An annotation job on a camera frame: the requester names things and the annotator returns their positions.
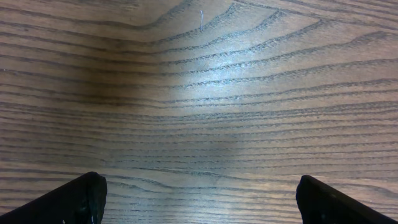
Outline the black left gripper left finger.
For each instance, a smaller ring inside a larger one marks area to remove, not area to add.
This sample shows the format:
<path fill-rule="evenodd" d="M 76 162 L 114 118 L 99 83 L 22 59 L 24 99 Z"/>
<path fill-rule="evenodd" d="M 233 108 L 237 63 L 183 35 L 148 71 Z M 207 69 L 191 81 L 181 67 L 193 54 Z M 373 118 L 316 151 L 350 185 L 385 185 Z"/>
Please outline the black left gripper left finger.
<path fill-rule="evenodd" d="M 106 196 L 106 178 L 88 172 L 1 215 L 1 224 L 101 224 Z"/>

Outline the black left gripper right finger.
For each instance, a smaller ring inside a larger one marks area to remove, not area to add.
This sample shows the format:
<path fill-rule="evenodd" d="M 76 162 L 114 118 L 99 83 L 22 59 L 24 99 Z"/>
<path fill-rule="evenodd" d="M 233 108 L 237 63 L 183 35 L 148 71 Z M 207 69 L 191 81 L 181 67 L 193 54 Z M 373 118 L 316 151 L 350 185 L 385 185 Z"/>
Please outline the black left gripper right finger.
<path fill-rule="evenodd" d="M 397 224 L 310 175 L 301 177 L 296 201 L 303 224 Z"/>

